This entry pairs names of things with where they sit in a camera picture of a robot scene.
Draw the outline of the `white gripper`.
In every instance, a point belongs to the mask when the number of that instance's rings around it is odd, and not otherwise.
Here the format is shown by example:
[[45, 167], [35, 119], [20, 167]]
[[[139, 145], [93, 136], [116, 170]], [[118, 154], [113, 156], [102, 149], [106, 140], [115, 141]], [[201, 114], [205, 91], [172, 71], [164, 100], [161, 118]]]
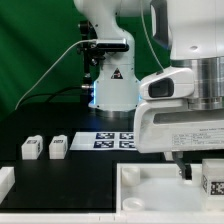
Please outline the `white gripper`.
[[142, 100], [134, 117], [134, 142], [141, 153], [173, 152], [182, 179], [191, 180], [182, 152], [224, 149], [224, 109], [189, 111], [184, 100]]

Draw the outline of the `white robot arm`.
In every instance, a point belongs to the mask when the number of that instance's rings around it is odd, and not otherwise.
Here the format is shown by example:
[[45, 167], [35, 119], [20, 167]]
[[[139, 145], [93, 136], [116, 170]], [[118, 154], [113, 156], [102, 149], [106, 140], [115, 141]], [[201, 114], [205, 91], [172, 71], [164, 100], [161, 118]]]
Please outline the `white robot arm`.
[[[224, 0], [73, 0], [96, 37], [100, 65], [91, 108], [134, 114], [141, 153], [169, 152], [189, 179], [184, 151], [224, 148]], [[135, 40], [117, 18], [149, 14], [170, 65], [143, 79], [134, 74]]]

